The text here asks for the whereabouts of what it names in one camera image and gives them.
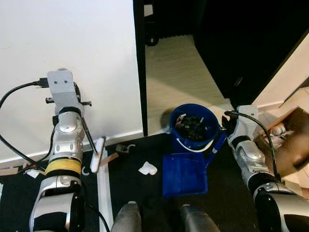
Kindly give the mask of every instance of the blue dustpan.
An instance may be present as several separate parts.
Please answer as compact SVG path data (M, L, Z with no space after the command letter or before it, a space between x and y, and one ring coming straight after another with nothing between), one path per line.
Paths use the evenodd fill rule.
M183 196L208 192L206 168L226 138L222 132L206 161L203 153L177 153L163 157L163 196Z

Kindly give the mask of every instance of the blue dustpan handle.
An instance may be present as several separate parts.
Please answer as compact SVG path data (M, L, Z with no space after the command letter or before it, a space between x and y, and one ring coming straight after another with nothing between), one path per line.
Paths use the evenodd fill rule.
M207 168L208 164L211 163L211 161L213 160L213 158L215 157L216 153L220 150L220 148L222 147L224 141L226 139L226 133L223 131L221 133L221 137L220 139L217 141L217 143L215 144L215 146L213 147L211 153L209 154L209 156L206 159L205 162L205 169Z

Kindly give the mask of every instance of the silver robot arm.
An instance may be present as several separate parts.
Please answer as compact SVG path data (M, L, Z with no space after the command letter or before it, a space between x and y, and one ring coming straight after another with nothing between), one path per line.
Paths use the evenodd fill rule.
M238 112L257 118L255 106L238 107ZM254 122L238 116L223 125L228 143L241 169L245 185L253 196L259 228L263 232L309 231L309 202L287 189L265 165L265 156L252 141Z
M46 178L41 182L34 204L29 228L37 231L83 231L84 198L81 190L81 167L83 161L84 135L94 151L91 171L96 172L104 140L95 146L83 118L84 105L78 87L69 70L58 70L47 74L52 98L46 103L55 103L55 133L53 150L45 170Z

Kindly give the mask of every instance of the white bucket handle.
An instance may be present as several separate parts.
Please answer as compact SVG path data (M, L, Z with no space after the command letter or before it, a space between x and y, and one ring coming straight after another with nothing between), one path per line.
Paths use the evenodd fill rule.
M179 138L176 139L181 146L183 146L185 149L187 149L188 151L191 151L191 152L203 152L203 151L206 151L212 144L213 140L211 140L208 144L206 144L206 146L203 148L203 149L200 149L200 150L192 150L188 147L186 147L184 144L182 144L182 142L180 141Z

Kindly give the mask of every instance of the white wall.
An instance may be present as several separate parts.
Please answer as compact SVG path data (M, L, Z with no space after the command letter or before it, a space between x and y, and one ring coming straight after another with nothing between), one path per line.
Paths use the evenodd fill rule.
M259 107L281 105L309 76L309 34L253 102Z
M133 5L129 0L0 0L0 95L66 67L94 139L142 131ZM0 133L26 154L48 150L49 89L28 87L0 110ZM0 144L0 162L17 158Z

